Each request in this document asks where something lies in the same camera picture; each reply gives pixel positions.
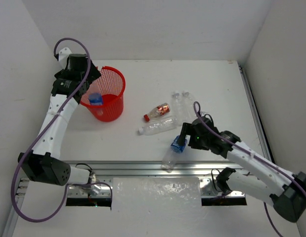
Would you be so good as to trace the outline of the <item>blue label bottle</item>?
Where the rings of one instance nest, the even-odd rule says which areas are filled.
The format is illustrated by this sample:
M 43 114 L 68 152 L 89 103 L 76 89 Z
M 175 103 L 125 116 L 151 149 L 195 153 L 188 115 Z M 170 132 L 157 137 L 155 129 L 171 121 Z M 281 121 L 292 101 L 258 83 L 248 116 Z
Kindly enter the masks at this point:
M 183 154 L 183 151 L 186 147 L 187 140 L 184 139 L 183 144 L 178 144 L 179 136 L 177 136 L 169 146 L 166 154 L 163 157 L 161 168 L 163 170 L 166 170 L 167 172 L 171 172 L 173 168 L 175 167 L 176 163 L 178 162 L 178 159 Z
M 90 109 L 90 111 L 97 116 L 102 116 L 103 115 L 103 99 L 102 95 L 98 92 L 96 93 L 91 93 L 88 96 L 89 104 L 92 105 L 93 107 Z

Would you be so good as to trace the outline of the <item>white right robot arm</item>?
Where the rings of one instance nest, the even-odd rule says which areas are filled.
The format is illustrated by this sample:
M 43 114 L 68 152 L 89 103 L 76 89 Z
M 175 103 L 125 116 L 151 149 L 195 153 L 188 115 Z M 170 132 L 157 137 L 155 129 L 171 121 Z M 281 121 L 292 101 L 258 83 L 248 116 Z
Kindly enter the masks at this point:
M 306 174 L 285 170 L 250 149 L 230 131 L 218 131 L 211 118 L 197 118 L 183 123 L 178 143 L 192 149 L 211 151 L 243 167 L 252 174 L 246 177 L 227 167 L 216 177 L 221 192 L 241 191 L 274 208 L 285 220 L 295 223 L 306 210 Z

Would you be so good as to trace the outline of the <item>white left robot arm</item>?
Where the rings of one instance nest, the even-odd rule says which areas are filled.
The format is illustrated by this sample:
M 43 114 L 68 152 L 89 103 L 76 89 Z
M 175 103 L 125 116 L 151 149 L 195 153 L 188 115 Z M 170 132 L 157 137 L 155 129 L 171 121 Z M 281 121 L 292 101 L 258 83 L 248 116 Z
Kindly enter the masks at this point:
M 68 122 L 91 83 L 101 76 L 87 60 L 85 54 L 70 54 L 65 68 L 55 74 L 49 108 L 40 129 L 42 136 L 27 155 L 19 155 L 25 158 L 21 168 L 31 181 L 58 186 L 90 182 L 90 170 L 71 167 L 60 159 Z

